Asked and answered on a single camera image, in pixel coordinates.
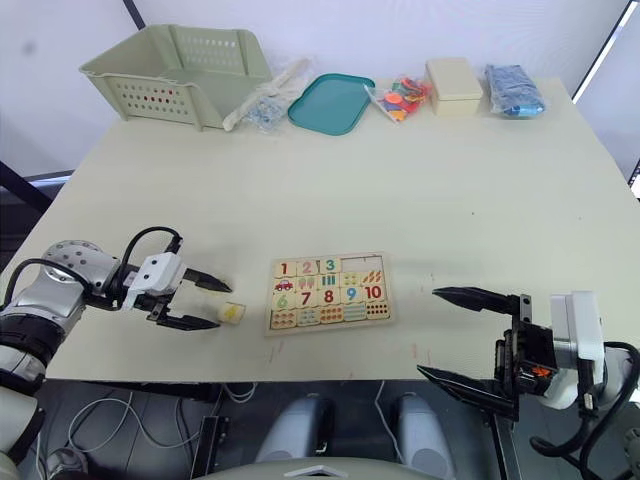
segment light green basket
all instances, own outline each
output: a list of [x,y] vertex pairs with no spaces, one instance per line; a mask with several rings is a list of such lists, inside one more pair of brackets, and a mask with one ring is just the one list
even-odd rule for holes
[[222,120],[271,80],[247,30],[152,25],[80,67],[120,114],[202,127]]

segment puzzle piece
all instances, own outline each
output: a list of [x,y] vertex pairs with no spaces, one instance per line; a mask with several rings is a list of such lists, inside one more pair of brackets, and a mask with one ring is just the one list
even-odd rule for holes
[[296,294],[293,292],[276,293],[271,300],[271,310],[289,310],[296,308]]
[[326,275],[316,276],[316,289],[321,290],[323,288],[339,287],[340,275],[335,273],[329,273]]
[[389,318],[389,304],[384,302],[367,303],[367,318],[369,320],[379,320]]
[[320,307],[320,323],[338,323],[344,320],[342,307]]
[[276,263],[273,268],[273,276],[276,278],[295,277],[297,265],[296,262],[280,262]]
[[317,260],[305,260],[304,262],[298,262],[296,271],[298,276],[300,275],[316,275],[318,273],[318,261]]
[[315,307],[318,305],[317,295],[315,290],[296,293],[296,307]]
[[318,290],[318,305],[337,305],[340,303],[340,289],[327,288]]
[[273,293],[285,293],[295,292],[296,285],[294,283],[295,278],[274,278],[273,279]]
[[345,322],[355,322],[357,320],[367,319],[367,308],[364,303],[352,303],[345,305],[342,308],[344,311]]
[[309,325],[318,325],[320,323],[319,308],[304,308],[298,311],[298,326],[308,327]]
[[339,258],[323,258],[320,260],[320,273],[339,273],[341,266]]
[[376,300],[385,300],[387,298],[384,283],[379,285],[367,285],[362,288],[362,296],[365,302],[374,302]]
[[360,283],[364,285],[375,285],[384,282],[384,275],[381,270],[371,270],[362,274]]
[[298,323],[298,312],[296,310],[284,310],[271,313],[271,328],[280,330],[282,328],[292,328]]
[[239,303],[225,302],[218,310],[218,321],[221,323],[238,324],[244,316],[246,307]]
[[360,286],[360,273],[358,272],[343,272],[340,274],[340,286],[341,287],[359,287]]
[[316,289],[316,276],[310,275],[308,277],[296,277],[295,279],[296,291],[303,292]]
[[362,302],[363,292],[362,287],[340,287],[340,298],[342,299],[342,303]]

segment table surface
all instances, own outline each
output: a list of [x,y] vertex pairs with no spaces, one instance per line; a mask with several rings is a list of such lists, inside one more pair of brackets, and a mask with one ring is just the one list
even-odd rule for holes
[[[431,295],[478,286],[533,295],[598,294],[607,339],[640,344],[640,208],[560,81],[542,80],[549,111],[529,121],[481,111],[441,118],[430,106],[400,125],[368,108],[349,134],[285,122],[274,134],[116,122],[2,274],[62,239],[122,255],[150,225],[184,237],[184,261],[232,294],[185,288],[178,310],[247,305],[237,325],[181,332],[140,311],[89,308],[51,362],[50,378],[113,381],[304,381],[420,378],[417,363],[491,376],[509,319]],[[161,234],[133,256],[161,251]],[[264,336],[274,258],[386,253],[397,322]],[[37,269],[25,272],[25,286]]]

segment white cable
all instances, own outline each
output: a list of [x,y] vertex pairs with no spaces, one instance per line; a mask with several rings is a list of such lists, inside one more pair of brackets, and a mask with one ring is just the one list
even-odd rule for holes
[[45,480],[47,476],[46,470],[44,472],[44,476],[40,471],[40,432],[38,432],[38,440],[36,441],[36,472],[38,472],[38,477],[40,477],[40,480]]
[[382,425],[384,426],[384,429],[389,434],[389,437],[391,437],[391,441],[393,442],[393,448],[396,451],[396,455],[398,456],[398,459],[400,460],[400,462],[402,462],[402,464],[404,464],[404,457],[400,453],[400,447],[398,447],[398,441],[396,440],[395,435],[389,428],[389,425],[387,425],[387,421],[385,420],[384,414],[382,413],[382,409],[380,408],[380,403],[378,403],[378,401],[380,400],[380,395],[382,395],[382,389],[384,388],[384,383],[385,383],[384,380],[380,382],[380,389],[378,390],[378,394],[376,395],[376,399],[373,401],[373,404],[375,405],[376,410],[378,410],[378,413],[380,414],[380,420],[382,420]]
[[[145,426],[142,423],[142,420],[140,420],[140,416],[138,415],[138,412],[136,412],[136,410],[131,406],[131,400],[133,399],[133,393],[131,393],[129,395],[129,402],[125,402],[124,400],[120,400],[119,398],[100,398],[98,400],[94,400],[91,403],[88,403],[86,406],[84,406],[77,414],[75,417],[73,417],[73,420],[71,420],[71,423],[69,424],[69,430],[67,431],[67,439],[69,440],[69,445],[71,445],[73,448],[81,451],[81,452],[87,452],[87,451],[95,451],[97,448],[102,448],[104,445],[106,445],[109,441],[111,441],[113,439],[113,437],[115,437],[115,435],[118,433],[118,430],[120,429],[120,427],[122,427],[122,424],[124,423],[124,420],[127,417],[127,414],[129,412],[131,412],[131,414],[133,415],[133,417],[135,418],[136,422],[138,422],[138,426],[140,427],[140,431],[142,432],[142,436],[145,438],[145,440],[153,447],[156,448],[161,448],[161,449],[172,449],[172,448],[178,448],[178,447],[182,447],[183,445],[186,445],[187,443],[192,442],[193,440],[195,440],[198,437],[198,433],[195,433],[194,435],[192,435],[191,437],[187,438],[186,440],[180,442],[180,443],[176,443],[174,445],[164,445],[158,441],[156,441],[150,434],[149,432],[147,432],[147,429],[145,428]],[[120,423],[118,424],[118,426],[116,427],[116,429],[111,433],[111,435],[109,435],[109,437],[107,438],[107,440],[105,440],[101,445],[99,445],[99,447],[94,447],[92,449],[89,450],[83,450],[80,449],[74,442],[73,439],[71,438],[71,431],[73,429],[73,425],[75,424],[75,422],[77,421],[78,417],[84,413],[88,408],[91,408],[93,405],[102,403],[102,402],[115,402],[115,403],[119,403],[121,405],[125,406],[125,413],[123,415],[123,418],[120,420]]]
[[222,388],[229,395],[229,398],[233,403],[247,403],[249,400],[253,398],[253,394],[256,393],[256,388],[258,387],[258,382],[253,382],[253,386],[248,392],[245,393],[234,393],[231,391],[229,386],[226,383],[222,384]]

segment number puzzle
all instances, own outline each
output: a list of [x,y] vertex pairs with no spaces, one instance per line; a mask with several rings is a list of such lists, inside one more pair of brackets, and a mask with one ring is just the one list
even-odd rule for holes
[[276,260],[267,335],[369,326],[393,321],[382,254]]

